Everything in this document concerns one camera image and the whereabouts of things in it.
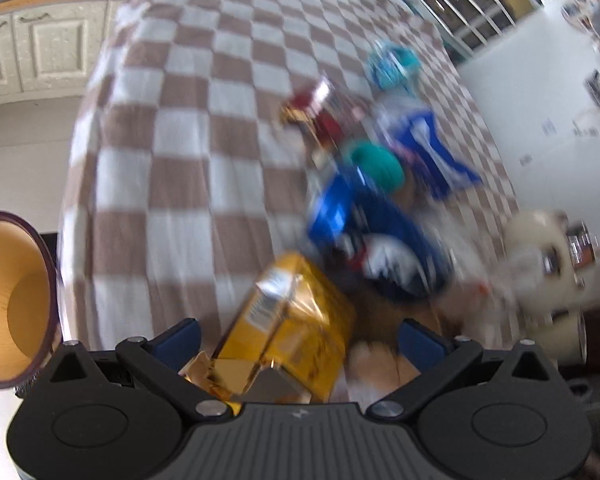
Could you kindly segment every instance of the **brown and white checkered tablecloth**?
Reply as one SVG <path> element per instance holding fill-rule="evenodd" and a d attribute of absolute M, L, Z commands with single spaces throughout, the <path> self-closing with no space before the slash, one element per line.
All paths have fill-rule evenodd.
<path fill-rule="evenodd" d="M 484 179 L 447 208 L 499 240 L 516 202 L 498 150 L 434 25 L 399 0 L 124 0 L 75 125 L 64 336 L 109 349 L 193 316 L 211 348 L 304 234 L 305 158 L 280 103 L 320 72 L 370 98 L 377 38 L 416 50 L 443 139 Z"/>

